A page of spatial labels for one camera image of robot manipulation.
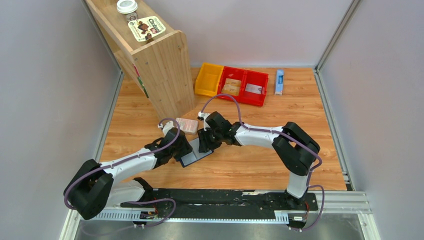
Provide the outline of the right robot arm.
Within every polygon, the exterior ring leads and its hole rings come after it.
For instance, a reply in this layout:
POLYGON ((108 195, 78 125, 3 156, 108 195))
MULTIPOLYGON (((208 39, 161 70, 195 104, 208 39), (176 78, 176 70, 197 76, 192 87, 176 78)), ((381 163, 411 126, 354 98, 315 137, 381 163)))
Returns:
POLYGON ((294 122, 279 127, 258 127, 243 122, 230 123, 220 113, 198 113, 203 128, 198 130, 200 153, 214 151, 222 143, 229 146, 257 146, 275 150, 289 170, 286 205, 299 209, 306 201, 310 170, 320 146, 294 122))

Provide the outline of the navy blue card holder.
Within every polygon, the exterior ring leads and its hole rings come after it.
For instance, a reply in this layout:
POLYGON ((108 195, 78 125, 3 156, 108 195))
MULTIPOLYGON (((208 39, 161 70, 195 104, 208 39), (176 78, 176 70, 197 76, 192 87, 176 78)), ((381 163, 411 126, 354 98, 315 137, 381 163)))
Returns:
POLYGON ((189 144, 192 147, 192 152, 181 157, 179 161, 183 168, 188 167, 189 165, 211 155, 214 152, 213 150, 209 150, 208 152, 199 152, 199 138, 195 138, 194 140, 190 141, 189 144))

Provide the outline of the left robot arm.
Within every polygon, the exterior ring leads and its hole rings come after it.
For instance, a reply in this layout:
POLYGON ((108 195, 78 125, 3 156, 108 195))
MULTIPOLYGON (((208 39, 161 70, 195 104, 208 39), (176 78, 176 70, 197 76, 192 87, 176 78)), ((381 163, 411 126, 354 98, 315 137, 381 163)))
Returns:
POLYGON ((104 163, 89 159, 65 188, 64 203, 83 219, 90 220, 107 206, 113 187, 123 180, 165 165, 171 158, 180 160, 192 151, 185 133, 173 127, 129 156, 104 163))

